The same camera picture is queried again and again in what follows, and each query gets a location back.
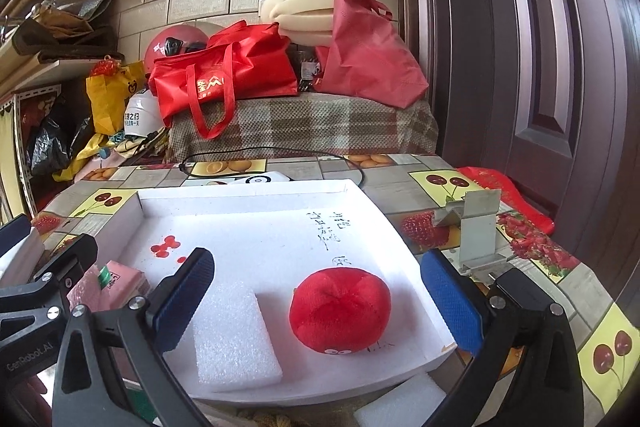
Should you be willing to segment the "white safety helmet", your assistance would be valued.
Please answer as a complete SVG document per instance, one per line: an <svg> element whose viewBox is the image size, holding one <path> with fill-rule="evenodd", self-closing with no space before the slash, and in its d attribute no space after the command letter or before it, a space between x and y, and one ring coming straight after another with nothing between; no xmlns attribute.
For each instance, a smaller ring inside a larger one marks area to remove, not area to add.
<svg viewBox="0 0 640 427"><path fill-rule="evenodd" d="M160 106L150 90L142 90L133 95L127 104L124 115L124 133L136 138L162 130L163 119Z"/></svg>

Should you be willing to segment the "large white foam block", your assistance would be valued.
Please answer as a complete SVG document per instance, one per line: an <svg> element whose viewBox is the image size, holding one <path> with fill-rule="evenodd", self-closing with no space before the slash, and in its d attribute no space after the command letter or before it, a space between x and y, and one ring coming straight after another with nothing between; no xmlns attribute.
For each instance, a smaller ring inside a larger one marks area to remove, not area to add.
<svg viewBox="0 0 640 427"><path fill-rule="evenodd" d="M283 371L256 295L240 283L216 283L192 317L198 381L214 392L277 384Z"/></svg>

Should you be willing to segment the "matte red fabric bag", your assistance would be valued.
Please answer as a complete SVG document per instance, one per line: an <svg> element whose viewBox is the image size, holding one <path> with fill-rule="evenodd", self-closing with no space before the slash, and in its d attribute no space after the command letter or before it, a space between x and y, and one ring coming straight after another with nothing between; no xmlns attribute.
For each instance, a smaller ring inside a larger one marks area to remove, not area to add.
<svg viewBox="0 0 640 427"><path fill-rule="evenodd" d="M400 109L423 98L428 81L392 18L378 0L334 0L331 44L316 49L314 91Z"/></svg>

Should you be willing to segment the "cream foam roll stack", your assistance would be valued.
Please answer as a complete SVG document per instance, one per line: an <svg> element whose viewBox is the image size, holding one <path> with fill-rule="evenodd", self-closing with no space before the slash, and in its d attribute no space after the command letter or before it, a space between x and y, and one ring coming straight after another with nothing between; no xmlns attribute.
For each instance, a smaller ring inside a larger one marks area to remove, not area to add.
<svg viewBox="0 0 640 427"><path fill-rule="evenodd" d="M277 24L281 36L298 46L330 46L334 0L262 0L259 17L263 24Z"/></svg>

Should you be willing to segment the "red plush tomato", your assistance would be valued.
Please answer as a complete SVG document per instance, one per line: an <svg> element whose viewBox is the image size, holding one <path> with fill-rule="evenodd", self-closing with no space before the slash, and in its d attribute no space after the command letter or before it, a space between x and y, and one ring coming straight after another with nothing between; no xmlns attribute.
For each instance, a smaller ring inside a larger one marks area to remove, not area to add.
<svg viewBox="0 0 640 427"><path fill-rule="evenodd" d="M319 270L293 293L288 321L307 348L325 355L349 355L373 346L392 313L392 294L376 275L349 267Z"/></svg>

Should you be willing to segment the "small white foam block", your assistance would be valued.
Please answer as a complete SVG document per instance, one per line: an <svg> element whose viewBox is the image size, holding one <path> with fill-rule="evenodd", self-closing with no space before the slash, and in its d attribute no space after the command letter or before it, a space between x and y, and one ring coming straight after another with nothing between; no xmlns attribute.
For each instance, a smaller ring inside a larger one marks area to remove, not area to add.
<svg viewBox="0 0 640 427"><path fill-rule="evenodd" d="M446 393L427 373L418 374L354 413L361 427L420 427Z"/></svg>

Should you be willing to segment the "metal storage shelf rack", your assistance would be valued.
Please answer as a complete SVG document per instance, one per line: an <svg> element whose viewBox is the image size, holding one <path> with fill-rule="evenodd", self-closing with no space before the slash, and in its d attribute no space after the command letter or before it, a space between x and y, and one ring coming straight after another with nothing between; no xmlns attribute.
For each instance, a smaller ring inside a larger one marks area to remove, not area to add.
<svg viewBox="0 0 640 427"><path fill-rule="evenodd" d="M98 61L90 46L59 44L34 20L1 26L1 221L32 217L36 203L25 162L23 103L34 101L41 120L62 83L89 74Z"/></svg>

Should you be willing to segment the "glossy red tote bag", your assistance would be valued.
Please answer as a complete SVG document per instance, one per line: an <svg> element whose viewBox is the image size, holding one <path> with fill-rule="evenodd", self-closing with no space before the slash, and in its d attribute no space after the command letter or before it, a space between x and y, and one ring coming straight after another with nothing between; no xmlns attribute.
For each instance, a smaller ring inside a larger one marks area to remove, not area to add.
<svg viewBox="0 0 640 427"><path fill-rule="evenodd" d="M229 126L237 101L296 95L289 45L278 24L239 20L212 35L204 49L159 58L149 86L163 123L169 127L187 110L198 134L211 140Z"/></svg>

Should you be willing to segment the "pink tissue pack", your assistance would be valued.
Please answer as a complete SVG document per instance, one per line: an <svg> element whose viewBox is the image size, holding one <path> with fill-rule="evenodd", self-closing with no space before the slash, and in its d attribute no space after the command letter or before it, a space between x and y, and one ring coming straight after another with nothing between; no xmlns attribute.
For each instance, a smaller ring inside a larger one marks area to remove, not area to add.
<svg viewBox="0 0 640 427"><path fill-rule="evenodd" d="M91 312L119 309L132 297L145 296L150 284L144 273L111 260L91 267L67 294L70 309L84 305Z"/></svg>

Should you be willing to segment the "black plastic bag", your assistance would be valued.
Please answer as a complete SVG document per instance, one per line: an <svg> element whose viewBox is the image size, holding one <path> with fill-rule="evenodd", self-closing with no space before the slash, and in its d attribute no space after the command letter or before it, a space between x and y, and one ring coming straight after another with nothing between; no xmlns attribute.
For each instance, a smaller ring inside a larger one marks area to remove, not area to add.
<svg viewBox="0 0 640 427"><path fill-rule="evenodd" d="M32 176L49 176L70 167L94 133L91 117L74 121L62 116L44 118L29 140L26 160Z"/></svg>

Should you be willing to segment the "red motorcycle helmet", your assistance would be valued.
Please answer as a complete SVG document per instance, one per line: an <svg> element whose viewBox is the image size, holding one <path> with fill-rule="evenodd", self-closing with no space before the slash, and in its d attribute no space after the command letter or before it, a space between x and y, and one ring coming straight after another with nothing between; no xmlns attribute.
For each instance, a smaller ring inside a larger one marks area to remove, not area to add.
<svg viewBox="0 0 640 427"><path fill-rule="evenodd" d="M180 24L163 29L151 39L143 54L146 72L152 72L160 58L204 49L207 40L206 33L192 25Z"/></svg>

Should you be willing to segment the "yellow shopping bag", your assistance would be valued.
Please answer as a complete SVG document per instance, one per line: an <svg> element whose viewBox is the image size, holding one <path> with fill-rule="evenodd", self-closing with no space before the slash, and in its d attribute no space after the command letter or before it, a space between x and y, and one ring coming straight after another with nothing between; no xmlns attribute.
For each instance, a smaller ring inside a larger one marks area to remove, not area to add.
<svg viewBox="0 0 640 427"><path fill-rule="evenodd" d="M142 62L120 65L110 56L94 65L86 79L96 133L111 136L124 129L125 109L145 83Z"/></svg>

